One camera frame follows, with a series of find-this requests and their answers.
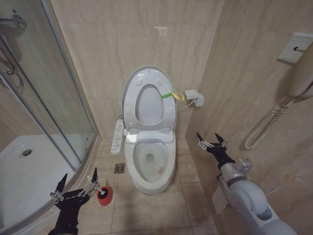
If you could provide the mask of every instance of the coiled phone cord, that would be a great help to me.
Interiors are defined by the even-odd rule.
[[[263,139],[264,137],[271,131],[274,125],[281,119],[281,117],[286,113],[289,106],[294,102],[294,99],[290,101],[286,105],[279,106],[278,103],[266,114],[261,121],[256,124],[253,130],[247,136],[244,146],[247,150],[251,150],[255,148]],[[252,138],[256,135],[256,133],[263,128],[262,132],[258,135],[258,137],[251,143]]]

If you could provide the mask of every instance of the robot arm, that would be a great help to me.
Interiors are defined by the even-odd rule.
[[[56,222],[55,228],[48,235],[77,235],[78,234],[78,213],[80,207],[99,190],[97,168],[95,168],[91,184],[86,189],[78,189],[63,193],[67,174],[58,183],[55,192],[50,196],[54,199],[55,205],[60,209],[60,214]]]
[[[197,133],[198,146],[212,153],[222,172],[218,176],[222,189],[232,207],[238,210],[252,235],[296,235],[296,232],[283,222],[268,204],[263,191],[254,183],[247,181],[248,172],[253,163],[249,159],[240,159],[236,163],[226,154],[226,142],[215,134],[219,143],[203,141]]]

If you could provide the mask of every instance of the tiled floor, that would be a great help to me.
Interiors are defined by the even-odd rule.
[[[96,197],[79,212],[80,235],[217,235],[207,200],[199,182],[188,145],[177,137],[177,167],[169,187],[152,196],[138,191],[124,174],[114,174],[124,163],[124,151],[112,155],[111,140],[103,141],[96,160],[99,182],[113,189],[113,200],[99,205]]]

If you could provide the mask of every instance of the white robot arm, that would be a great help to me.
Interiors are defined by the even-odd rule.
[[[249,159],[240,159],[235,163],[226,154],[226,142],[215,134],[219,143],[203,141],[197,133],[198,146],[212,153],[222,172],[218,176],[222,189],[231,203],[238,210],[252,235],[296,235],[297,233],[282,221],[268,204],[263,191],[254,183],[247,181],[246,172],[253,166]]]

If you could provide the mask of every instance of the telephone handset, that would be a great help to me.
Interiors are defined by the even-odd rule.
[[[287,96],[291,98],[313,96],[313,43],[305,50],[291,70]]]
[[[313,96],[313,43],[303,52],[298,62],[290,71],[290,83],[287,88],[287,96],[291,101],[286,105],[278,103],[266,114],[245,139],[245,149],[255,148],[270,132],[273,126],[285,114],[290,104],[297,98],[309,98]],[[259,135],[251,142],[256,133]]]

